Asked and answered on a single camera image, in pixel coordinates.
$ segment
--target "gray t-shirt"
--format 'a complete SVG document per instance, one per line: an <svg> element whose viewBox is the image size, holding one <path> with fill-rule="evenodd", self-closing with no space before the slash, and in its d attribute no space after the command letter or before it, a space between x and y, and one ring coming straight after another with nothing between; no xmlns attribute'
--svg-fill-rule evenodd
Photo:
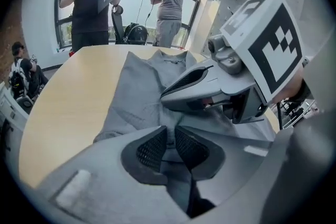
<svg viewBox="0 0 336 224"><path fill-rule="evenodd" d="M182 20L183 0L161 0L158 20Z"/></svg>

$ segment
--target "white marker cube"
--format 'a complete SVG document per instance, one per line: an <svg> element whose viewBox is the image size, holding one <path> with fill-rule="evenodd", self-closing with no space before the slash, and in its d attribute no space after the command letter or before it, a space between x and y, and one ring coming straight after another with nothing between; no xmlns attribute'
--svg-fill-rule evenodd
<svg viewBox="0 0 336 224"><path fill-rule="evenodd" d="M302 39L285 0L247 0L220 29L270 102L302 65Z"/></svg>

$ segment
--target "wooden table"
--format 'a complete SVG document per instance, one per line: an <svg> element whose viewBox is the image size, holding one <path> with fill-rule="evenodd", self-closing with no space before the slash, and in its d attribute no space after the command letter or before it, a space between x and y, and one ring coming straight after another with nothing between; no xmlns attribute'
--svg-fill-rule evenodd
<svg viewBox="0 0 336 224"><path fill-rule="evenodd" d="M180 50L160 48L176 55ZM101 131L129 51L149 59L157 47L82 48L54 74L28 118L19 154L20 179L35 188L59 165L92 144ZM193 54L197 61L203 56ZM271 122L276 121L270 112Z"/></svg>

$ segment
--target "office chair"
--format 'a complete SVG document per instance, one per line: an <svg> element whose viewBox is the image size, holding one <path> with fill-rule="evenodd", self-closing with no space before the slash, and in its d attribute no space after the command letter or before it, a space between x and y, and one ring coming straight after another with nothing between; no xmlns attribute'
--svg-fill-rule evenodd
<svg viewBox="0 0 336 224"><path fill-rule="evenodd" d="M111 16L112 16L112 22L115 32L115 43L116 44L124 44L123 41L124 37L124 28L122 26L122 18L121 14L124 12L124 9L122 6L117 5L112 7Z"/></svg>

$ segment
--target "person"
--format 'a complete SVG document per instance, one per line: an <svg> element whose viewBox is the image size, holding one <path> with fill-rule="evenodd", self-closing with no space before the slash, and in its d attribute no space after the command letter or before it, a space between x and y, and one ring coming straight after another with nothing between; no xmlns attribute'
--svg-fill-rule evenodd
<svg viewBox="0 0 336 224"><path fill-rule="evenodd" d="M32 99L36 96L38 89L48 83L48 79L35 61L23 58L24 49L25 47L20 42L15 42L12 45L12 54L14 56L12 69L18 63L20 64L20 68L23 70L28 83L27 95Z"/></svg>
<svg viewBox="0 0 336 224"><path fill-rule="evenodd" d="M183 0L151 0L160 3L154 46L170 48L182 24Z"/></svg>
<svg viewBox="0 0 336 224"><path fill-rule="evenodd" d="M71 27L72 50L77 52L85 46L108 44L109 5L100 13L98 13L98 0L60 0L59 7L64 8L72 3L74 3ZM116 6L120 0L112 0L110 3Z"/></svg>

